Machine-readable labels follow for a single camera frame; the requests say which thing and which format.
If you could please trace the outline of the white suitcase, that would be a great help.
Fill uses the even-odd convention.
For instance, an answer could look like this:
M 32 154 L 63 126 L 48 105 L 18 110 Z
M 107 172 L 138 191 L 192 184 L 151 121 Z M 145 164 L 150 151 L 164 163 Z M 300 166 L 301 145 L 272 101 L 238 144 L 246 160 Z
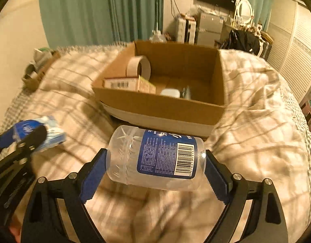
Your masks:
M 176 42 L 193 45 L 196 36 L 196 21 L 194 17 L 176 18 Z

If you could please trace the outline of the white oval vanity mirror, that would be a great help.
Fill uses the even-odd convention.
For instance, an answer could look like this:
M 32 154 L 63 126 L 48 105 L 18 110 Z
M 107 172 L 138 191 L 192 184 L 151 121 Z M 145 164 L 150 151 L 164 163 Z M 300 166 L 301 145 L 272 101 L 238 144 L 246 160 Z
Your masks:
M 248 0 L 240 0 L 236 5 L 234 23 L 237 26 L 251 25 L 254 20 L 254 10 Z

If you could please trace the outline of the Vinda tissue pack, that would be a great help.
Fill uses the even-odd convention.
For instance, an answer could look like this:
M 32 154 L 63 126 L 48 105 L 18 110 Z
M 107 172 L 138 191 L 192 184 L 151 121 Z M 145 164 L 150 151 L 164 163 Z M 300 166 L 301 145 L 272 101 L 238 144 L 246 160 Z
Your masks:
M 51 115 L 20 121 L 12 129 L 14 141 L 19 143 L 30 135 L 37 144 L 40 143 L 37 151 L 53 148 L 66 140 L 65 131 Z

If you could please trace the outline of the green curtain left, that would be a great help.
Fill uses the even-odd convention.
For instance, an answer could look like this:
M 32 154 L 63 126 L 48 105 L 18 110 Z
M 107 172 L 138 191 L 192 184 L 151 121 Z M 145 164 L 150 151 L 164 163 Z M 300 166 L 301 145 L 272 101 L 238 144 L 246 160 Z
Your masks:
M 163 28 L 163 0 L 39 0 L 51 48 L 147 40 Z

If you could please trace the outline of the small cardboard box with clutter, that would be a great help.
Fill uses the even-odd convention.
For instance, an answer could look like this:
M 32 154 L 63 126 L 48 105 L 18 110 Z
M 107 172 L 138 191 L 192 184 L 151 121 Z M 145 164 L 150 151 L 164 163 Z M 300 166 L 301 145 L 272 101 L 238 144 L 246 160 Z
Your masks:
M 35 48 L 33 60 L 25 68 L 22 81 L 25 88 L 36 91 L 50 66 L 61 57 L 60 52 L 50 48 Z

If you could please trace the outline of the white tape roll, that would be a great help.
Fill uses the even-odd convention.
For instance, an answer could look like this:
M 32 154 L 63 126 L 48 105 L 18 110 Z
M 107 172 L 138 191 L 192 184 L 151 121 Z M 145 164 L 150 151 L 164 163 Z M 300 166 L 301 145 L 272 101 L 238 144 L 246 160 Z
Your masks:
M 148 81 L 151 77 L 151 64 L 147 57 L 140 55 L 130 58 L 126 67 L 126 76 L 141 76 Z

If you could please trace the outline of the silver mini fridge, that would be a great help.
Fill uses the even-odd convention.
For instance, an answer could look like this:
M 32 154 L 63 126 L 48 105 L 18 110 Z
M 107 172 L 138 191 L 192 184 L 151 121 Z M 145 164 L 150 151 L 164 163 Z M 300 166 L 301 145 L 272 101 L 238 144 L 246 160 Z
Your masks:
M 199 13 L 197 45 L 214 47 L 221 36 L 223 17 L 204 12 Z

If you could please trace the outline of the chair with black jacket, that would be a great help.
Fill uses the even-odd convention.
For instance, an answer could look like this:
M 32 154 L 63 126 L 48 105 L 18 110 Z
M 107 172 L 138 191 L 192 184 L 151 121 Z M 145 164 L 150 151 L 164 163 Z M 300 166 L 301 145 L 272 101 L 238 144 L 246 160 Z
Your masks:
M 231 30 L 227 39 L 216 42 L 217 49 L 240 50 L 257 56 L 263 54 L 265 47 L 265 42 L 259 37 L 242 30 Z

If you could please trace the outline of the stool with cross pattern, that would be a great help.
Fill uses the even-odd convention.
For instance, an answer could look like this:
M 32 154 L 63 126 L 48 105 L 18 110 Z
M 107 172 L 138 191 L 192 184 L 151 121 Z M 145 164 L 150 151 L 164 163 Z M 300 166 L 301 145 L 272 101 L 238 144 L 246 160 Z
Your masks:
M 308 125 L 311 125 L 311 101 L 306 99 L 300 102 L 300 108 L 303 112 Z

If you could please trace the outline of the large open cardboard box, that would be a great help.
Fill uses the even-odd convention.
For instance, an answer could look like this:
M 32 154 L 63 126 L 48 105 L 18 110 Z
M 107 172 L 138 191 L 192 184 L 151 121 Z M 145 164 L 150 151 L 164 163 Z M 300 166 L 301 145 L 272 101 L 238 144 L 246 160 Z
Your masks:
M 154 93 L 130 86 L 131 64 L 149 61 L 147 82 Z M 208 137 L 226 107 L 218 49 L 176 42 L 135 41 L 92 82 L 96 98 L 112 116 L 132 125 Z

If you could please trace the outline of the white louvered wardrobe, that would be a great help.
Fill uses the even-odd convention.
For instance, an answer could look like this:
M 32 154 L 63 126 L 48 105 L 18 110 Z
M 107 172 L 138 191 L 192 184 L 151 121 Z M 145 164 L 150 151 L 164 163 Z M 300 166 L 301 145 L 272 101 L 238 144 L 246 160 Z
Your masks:
M 273 0 L 267 62 L 287 81 L 298 102 L 311 88 L 311 12 L 299 0 Z

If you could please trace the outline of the medicine box with barcode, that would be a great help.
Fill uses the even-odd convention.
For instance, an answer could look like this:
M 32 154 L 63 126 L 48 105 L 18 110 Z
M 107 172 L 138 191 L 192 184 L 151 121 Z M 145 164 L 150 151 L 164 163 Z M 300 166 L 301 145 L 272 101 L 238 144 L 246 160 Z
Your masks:
M 113 90 L 126 90 L 141 93 L 156 93 L 156 86 L 142 76 L 124 78 L 105 78 L 103 87 Z

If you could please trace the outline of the clear plastic bottle blue label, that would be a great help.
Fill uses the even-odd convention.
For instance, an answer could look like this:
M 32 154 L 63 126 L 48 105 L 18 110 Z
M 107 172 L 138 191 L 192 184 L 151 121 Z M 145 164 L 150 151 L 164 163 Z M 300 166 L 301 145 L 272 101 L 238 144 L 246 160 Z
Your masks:
M 193 191 L 206 167 L 202 139 L 134 126 L 119 126 L 107 149 L 109 178 L 125 185 Z

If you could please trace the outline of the large water jug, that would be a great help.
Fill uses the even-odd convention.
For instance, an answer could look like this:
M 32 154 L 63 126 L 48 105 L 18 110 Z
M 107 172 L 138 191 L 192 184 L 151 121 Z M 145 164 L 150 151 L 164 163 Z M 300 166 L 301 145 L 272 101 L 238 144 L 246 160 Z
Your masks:
M 151 42 L 159 42 L 159 43 L 166 43 L 165 36 L 161 33 L 160 30 L 153 30 L 152 36 L 149 38 Z

